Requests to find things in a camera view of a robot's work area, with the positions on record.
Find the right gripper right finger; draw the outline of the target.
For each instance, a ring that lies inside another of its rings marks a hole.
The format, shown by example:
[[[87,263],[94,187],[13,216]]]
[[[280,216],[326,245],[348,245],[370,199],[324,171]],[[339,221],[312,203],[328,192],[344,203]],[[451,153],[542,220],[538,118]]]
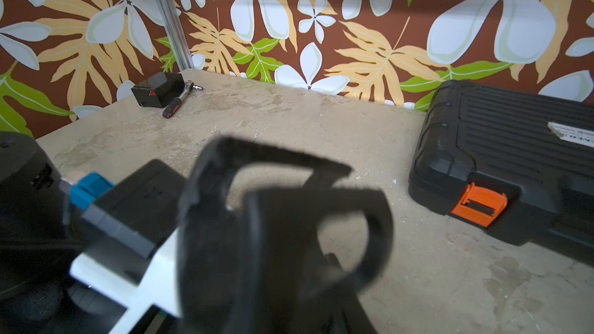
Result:
[[[345,271],[322,252],[318,227],[361,214],[368,241]],[[234,333],[372,333],[357,295],[388,264],[394,224],[380,190],[265,188],[247,193],[240,217]]]

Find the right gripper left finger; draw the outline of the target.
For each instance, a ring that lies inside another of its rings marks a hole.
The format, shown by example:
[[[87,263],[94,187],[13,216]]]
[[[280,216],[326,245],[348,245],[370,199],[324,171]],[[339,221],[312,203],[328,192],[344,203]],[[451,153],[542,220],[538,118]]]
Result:
[[[238,211],[227,197],[238,172],[255,163],[312,170],[306,188],[328,189],[349,176],[348,164],[232,136],[210,140],[185,182],[178,202],[176,255],[181,333],[220,333],[238,283]]]

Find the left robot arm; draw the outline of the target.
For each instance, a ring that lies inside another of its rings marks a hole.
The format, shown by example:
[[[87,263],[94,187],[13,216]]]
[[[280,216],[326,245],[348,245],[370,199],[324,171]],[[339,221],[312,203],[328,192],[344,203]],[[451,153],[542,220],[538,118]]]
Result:
[[[60,312],[76,252],[61,175],[35,139],[1,133],[1,331],[38,333]]]

